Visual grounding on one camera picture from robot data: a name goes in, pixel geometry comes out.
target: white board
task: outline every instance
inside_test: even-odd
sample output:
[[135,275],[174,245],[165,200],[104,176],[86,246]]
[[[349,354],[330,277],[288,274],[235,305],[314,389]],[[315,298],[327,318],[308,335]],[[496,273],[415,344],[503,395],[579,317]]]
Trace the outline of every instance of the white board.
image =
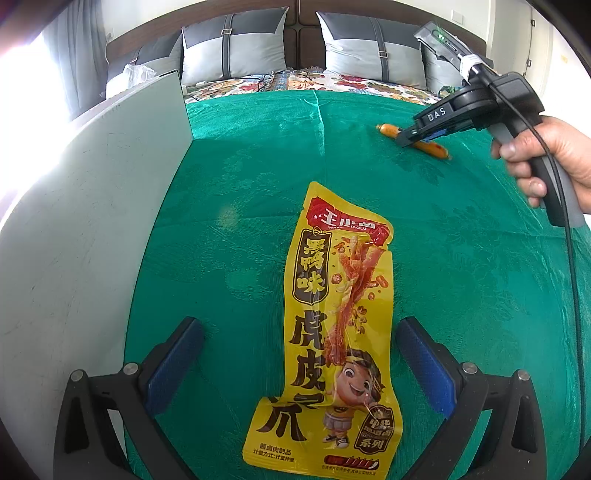
[[193,139],[176,73],[98,105],[76,126],[58,165],[0,231],[0,416],[42,480],[53,477],[72,370],[121,368],[145,246]]

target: blue gripper pad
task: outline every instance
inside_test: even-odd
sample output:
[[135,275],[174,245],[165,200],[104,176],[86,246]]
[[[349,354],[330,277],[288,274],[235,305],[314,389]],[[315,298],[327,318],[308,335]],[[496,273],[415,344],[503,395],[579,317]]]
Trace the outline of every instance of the blue gripper pad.
[[396,345],[416,377],[429,405],[449,418],[462,386],[453,355],[429,336],[415,317],[402,319],[396,328]]
[[157,345],[146,357],[148,360],[158,348],[167,348],[163,359],[155,367],[144,387],[144,407],[152,418],[170,404],[185,374],[203,348],[204,330],[197,319],[187,317],[166,343]]

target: wall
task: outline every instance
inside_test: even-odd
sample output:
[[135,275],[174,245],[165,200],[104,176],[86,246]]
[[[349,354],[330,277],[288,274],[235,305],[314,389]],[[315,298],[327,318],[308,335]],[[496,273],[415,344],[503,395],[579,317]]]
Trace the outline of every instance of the wall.
[[[107,34],[117,38],[125,32],[187,5],[203,0],[102,0]],[[398,0],[431,12],[447,20],[452,10],[464,16],[462,27],[486,39],[489,29],[490,3],[495,0]]]
[[556,116],[591,137],[591,78],[573,49],[554,27],[550,68],[542,102],[545,114]]
[[536,10],[532,9],[532,11],[535,27],[532,30],[531,39],[531,67],[527,69],[525,78],[527,78],[537,94],[542,97],[546,88],[552,58],[554,27]]
[[499,73],[523,73],[530,47],[531,7],[525,0],[491,0],[488,56]]
[[203,0],[102,0],[105,31],[117,38],[153,18],[200,1]]

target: snack package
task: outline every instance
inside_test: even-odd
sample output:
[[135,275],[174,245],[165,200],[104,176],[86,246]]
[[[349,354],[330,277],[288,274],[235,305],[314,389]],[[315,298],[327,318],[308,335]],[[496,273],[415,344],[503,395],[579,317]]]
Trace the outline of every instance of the snack package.
[[245,462],[384,479],[402,435],[390,381],[390,223],[312,182],[285,264],[285,387],[256,407]]

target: sunlight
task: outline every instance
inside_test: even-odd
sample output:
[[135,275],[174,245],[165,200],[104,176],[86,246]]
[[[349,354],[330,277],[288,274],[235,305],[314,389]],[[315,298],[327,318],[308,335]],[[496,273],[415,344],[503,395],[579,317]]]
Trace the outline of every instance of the sunlight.
[[1,57],[0,72],[0,219],[5,220],[11,197],[57,164],[68,109],[42,35]]

